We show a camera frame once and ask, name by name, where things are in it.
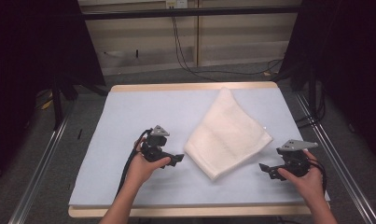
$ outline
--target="folded cloth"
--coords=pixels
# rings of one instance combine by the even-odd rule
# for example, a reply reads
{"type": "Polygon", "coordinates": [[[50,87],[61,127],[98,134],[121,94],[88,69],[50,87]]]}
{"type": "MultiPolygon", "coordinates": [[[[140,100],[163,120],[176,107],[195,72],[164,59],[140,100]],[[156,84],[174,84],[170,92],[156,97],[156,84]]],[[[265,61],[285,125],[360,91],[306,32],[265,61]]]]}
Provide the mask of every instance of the folded cloth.
{"type": "Polygon", "coordinates": [[[184,146],[212,179],[236,167],[268,145],[272,137],[222,88],[184,146]]]}

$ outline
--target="white wall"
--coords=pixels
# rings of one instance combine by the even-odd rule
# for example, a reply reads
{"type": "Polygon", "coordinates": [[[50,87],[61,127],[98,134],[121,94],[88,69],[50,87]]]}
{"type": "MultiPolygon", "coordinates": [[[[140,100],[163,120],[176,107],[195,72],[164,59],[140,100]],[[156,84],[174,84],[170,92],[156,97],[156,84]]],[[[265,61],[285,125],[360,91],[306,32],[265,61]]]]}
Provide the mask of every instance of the white wall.
{"type": "MultiPolygon", "coordinates": [[[[163,9],[165,1],[80,0],[82,12],[163,9]]],[[[300,0],[189,0],[188,7],[299,5],[300,0]]],[[[189,66],[284,57],[295,13],[176,18],[189,66]]],[[[171,18],[87,21],[105,75],[179,67],[171,18]]]]}

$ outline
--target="finger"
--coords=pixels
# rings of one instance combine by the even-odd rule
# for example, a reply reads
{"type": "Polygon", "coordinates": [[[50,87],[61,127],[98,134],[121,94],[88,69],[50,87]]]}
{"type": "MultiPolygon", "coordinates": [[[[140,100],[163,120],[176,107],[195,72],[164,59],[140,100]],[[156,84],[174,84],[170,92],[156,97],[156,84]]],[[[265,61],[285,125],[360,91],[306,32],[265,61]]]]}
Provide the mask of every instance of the finger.
{"type": "Polygon", "coordinates": [[[134,142],[134,146],[136,146],[135,150],[141,151],[141,144],[146,141],[145,137],[142,137],[141,139],[138,139],[134,142]]]}
{"type": "Polygon", "coordinates": [[[306,154],[306,156],[310,159],[310,160],[314,160],[316,161],[316,157],[311,153],[309,152],[309,150],[303,150],[304,153],[306,154]]]}
{"type": "Polygon", "coordinates": [[[153,161],[152,164],[153,164],[153,167],[157,169],[157,168],[167,165],[170,161],[171,161],[170,157],[164,157],[158,161],[153,161]]]}
{"type": "Polygon", "coordinates": [[[281,176],[283,176],[285,179],[289,180],[292,183],[296,183],[296,181],[298,180],[298,178],[295,175],[292,175],[286,169],[278,168],[277,172],[278,174],[280,174],[281,176]]]}

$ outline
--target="person's right hand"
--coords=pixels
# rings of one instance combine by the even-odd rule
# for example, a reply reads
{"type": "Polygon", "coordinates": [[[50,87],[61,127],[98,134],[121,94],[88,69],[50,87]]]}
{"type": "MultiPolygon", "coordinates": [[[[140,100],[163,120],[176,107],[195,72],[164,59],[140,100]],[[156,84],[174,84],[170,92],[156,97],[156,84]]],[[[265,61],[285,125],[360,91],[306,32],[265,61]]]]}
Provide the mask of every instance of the person's right hand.
{"type": "MultiPolygon", "coordinates": [[[[141,142],[139,142],[137,146],[137,151],[141,151],[141,144],[145,142],[145,140],[145,138],[141,139],[141,142]]],[[[137,153],[132,159],[132,163],[130,163],[125,183],[133,184],[137,188],[141,187],[156,169],[165,166],[170,160],[170,157],[166,157],[158,161],[149,162],[141,153],[137,153]]]]}
{"type": "MultiPolygon", "coordinates": [[[[309,151],[304,150],[304,153],[309,159],[316,161],[315,156],[309,151]]],[[[299,194],[309,206],[319,200],[325,200],[324,190],[322,189],[322,174],[318,168],[311,166],[309,173],[302,177],[292,175],[283,168],[279,168],[278,173],[295,185],[299,194]]]]}

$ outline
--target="gray carpet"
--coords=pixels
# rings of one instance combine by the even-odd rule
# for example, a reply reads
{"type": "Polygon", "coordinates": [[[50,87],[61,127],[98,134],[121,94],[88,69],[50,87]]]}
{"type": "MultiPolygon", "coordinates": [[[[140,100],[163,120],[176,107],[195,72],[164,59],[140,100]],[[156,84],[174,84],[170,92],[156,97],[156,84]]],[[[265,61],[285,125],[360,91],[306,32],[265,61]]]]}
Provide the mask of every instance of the gray carpet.
{"type": "MultiPolygon", "coordinates": [[[[255,73],[266,70],[266,63],[214,66],[211,70],[255,73]]],[[[235,75],[222,73],[199,73],[215,81],[262,81],[269,80],[263,75],[235,75]]],[[[145,72],[140,74],[105,77],[107,89],[117,84],[208,82],[207,78],[193,76],[182,69],[145,72]]],[[[295,119],[302,118],[296,95],[289,89],[288,79],[278,83],[295,119]]],[[[80,164],[85,156],[91,136],[104,108],[105,97],[77,87],[78,99],[73,113],[66,124],[63,137],[52,157],[46,175],[36,194],[34,203],[25,223],[97,223],[97,218],[71,218],[68,216],[68,201],[80,164]]],[[[327,99],[327,113],[321,121],[335,148],[349,171],[369,199],[376,212],[376,158],[369,151],[365,141],[348,129],[348,122],[338,108],[327,99]]],[[[30,178],[52,135],[53,110],[36,110],[31,125],[26,130],[25,142],[7,170],[0,177],[0,223],[7,223],[19,202],[30,178]]],[[[303,139],[317,142],[315,132],[310,128],[300,129],[303,139]]],[[[364,220],[326,153],[321,147],[313,153],[327,167],[328,193],[331,209],[340,223],[364,223],[364,220]]],[[[312,223],[310,216],[283,217],[300,223],[312,223]]],[[[234,217],[221,219],[203,218],[155,218],[151,223],[275,223],[274,217],[234,217]]]]}

